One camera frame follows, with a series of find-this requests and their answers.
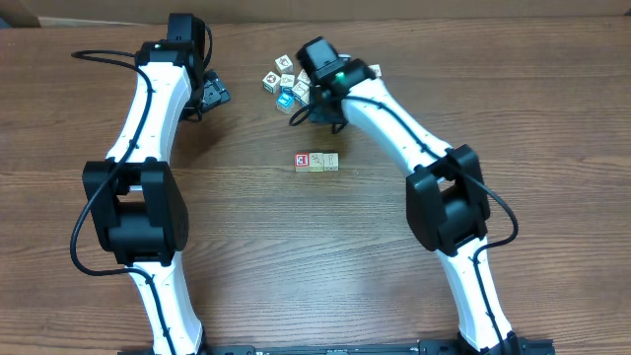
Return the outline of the blue-sided block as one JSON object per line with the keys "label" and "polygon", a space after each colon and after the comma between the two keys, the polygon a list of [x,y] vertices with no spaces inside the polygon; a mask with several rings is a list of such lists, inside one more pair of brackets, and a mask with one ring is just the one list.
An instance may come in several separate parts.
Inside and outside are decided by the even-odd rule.
{"label": "blue-sided block", "polygon": [[290,114],[295,106],[295,99],[291,94],[281,93],[276,100],[278,110]]}

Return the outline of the green letter R block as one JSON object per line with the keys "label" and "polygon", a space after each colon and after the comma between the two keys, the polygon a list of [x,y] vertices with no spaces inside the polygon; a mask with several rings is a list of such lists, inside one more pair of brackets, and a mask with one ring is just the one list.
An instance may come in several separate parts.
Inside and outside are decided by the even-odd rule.
{"label": "green letter R block", "polygon": [[323,169],[326,172],[336,172],[339,170],[339,155],[337,153],[323,154]]}

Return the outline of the red number three block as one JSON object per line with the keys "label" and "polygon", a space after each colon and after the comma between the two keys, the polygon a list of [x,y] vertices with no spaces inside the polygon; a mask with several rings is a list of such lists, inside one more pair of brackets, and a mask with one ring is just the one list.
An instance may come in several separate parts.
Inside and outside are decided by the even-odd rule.
{"label": "red number three block", "polygon": [[310,170],[310,154],[296,153],[294,157],[294,166],[296,172],[308,172]]}

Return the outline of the yellow-sided block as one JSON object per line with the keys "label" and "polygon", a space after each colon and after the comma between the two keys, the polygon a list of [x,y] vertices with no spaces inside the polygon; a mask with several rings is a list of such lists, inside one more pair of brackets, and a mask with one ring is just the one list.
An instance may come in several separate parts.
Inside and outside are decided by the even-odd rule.
{"label": "yellow-sided block", "polygon": [[323,153],[320,153],[320,152],[309,153],[309,171],[312,173],[324,171]]}

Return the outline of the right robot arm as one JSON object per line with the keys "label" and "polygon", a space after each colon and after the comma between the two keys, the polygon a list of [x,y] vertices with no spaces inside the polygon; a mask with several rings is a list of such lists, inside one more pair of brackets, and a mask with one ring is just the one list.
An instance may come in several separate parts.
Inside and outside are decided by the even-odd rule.
{"label": "right robot arm", "polygon": [[489,202],[499,197],[483,181],[479,159],[425,129],[361,59],[350,59],[319,36],[296,57],[309,76],[311,102],[290,120],[348,124],[371,136],[405,177],[407,223],[443,265],[468,354],[507,354],[514,338],[503,314],[488,261]]}

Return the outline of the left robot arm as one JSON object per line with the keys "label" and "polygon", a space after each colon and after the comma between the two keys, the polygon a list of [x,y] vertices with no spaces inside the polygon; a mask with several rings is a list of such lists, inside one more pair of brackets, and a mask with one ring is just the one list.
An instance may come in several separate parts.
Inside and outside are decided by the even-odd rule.
{"label": "left robot arm", "polygon": [[205,329],[195,314],[183,272],[188,212],[170,167],[177,127],[201,120],[230,94],[209,69],[210,28],[192,14],[172,13],[167,36],[135,53],[82,50],[78,59],[119,65],[137,75],[124,126],[102,161],[85,165],[87,204],[72,232],[70,254],[81,272],[78,236],[92,219],[103,250],[114,255],[113,274],[137,287],[153,334],[150,354],[205,354]]}

